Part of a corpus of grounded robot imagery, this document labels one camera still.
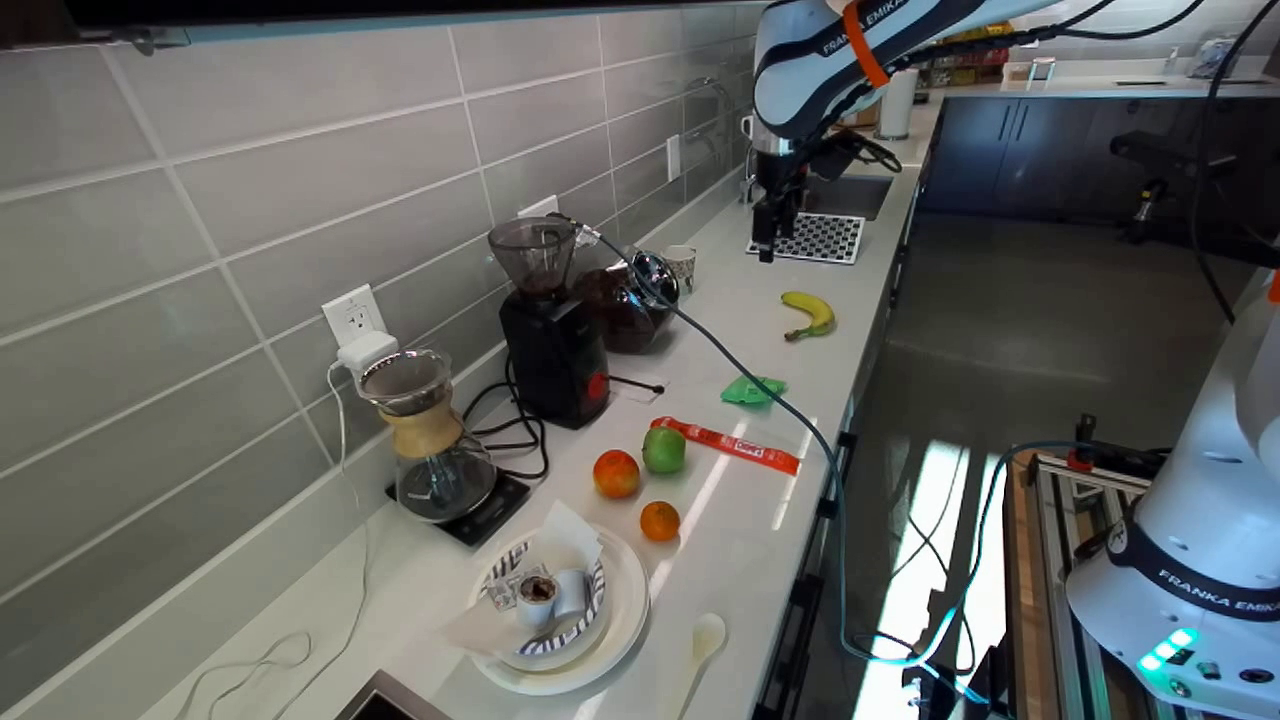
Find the white robot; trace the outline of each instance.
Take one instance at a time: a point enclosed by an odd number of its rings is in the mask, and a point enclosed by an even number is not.
[[[794,235],[805,175],[839,174],[858,135],[829,129],[876,101],[935,39],[1043,0],[779,0],[758,34],[752,246]],[[1280,263],[1277,249],[1245,262]],[[1083,634],[1162,702],[1280,718],[1280,281],[1219,347],[1176,451],[1101,557],[1068,576]]]

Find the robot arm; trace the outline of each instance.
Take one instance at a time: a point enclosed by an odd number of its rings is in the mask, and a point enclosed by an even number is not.
[[[774,240],[794,235],[805,174],[837,152],[829,129],[876,101],[880,68],[908,68],[925,46],[1024,18],[1047,0],[779,0],[758,30],[758,215],[752,240],[774,262]]]

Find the electrical outlet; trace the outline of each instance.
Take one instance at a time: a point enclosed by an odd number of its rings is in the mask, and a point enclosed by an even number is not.
[[[683,174],[679,163],[683,163],[679,135],[668,135],[668,184],[677,184],[677,175]]]
[[[559,198],[556,194],[535,199],[535,205],[523,205],[517,215],[553,215],[553,211],[559,211]]]
[[[330,322],[341,347],[357,343],[363,335],[388,335],[385,313],[375,310],[368,284],[330,300],[323,322]]]

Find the banana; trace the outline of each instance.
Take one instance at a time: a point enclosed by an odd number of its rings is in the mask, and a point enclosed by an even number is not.
[[[825,296],[812,296],[812,293],[784,293],[779,296],[790,310],[805,313],[808,323],[805,329],[794,329],[784,341],[798,343],[802,335],[834,335],[837,329],[837,313]]]

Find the green light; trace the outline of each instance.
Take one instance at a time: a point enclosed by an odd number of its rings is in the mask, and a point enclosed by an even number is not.
[[[1188,629],[1176,629],[1176,634],[1167,636],[1167,644],[1176,644],[1176,647],[1193,647],[1193,644],[1198,644],[1198,636],[1193,636]]]

